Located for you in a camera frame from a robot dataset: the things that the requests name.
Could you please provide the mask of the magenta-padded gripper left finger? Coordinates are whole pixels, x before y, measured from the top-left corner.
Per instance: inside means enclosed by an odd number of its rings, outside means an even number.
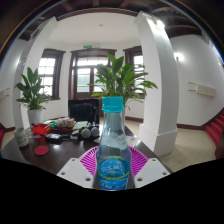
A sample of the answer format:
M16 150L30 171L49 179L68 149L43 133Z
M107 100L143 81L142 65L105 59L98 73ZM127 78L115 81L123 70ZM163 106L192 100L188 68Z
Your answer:
M93 147L79 158L70 158L57 175L84 188L92 188L97 170L96 152L98 147Z

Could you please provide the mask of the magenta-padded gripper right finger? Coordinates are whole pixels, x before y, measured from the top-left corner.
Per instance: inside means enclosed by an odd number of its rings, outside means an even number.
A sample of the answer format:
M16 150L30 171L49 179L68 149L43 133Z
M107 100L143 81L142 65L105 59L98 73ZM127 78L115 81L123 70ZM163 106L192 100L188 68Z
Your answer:
M132 154L131 171L136 188L141 188L170 174L157 158L148 158L133 147L130 147L129 150Z

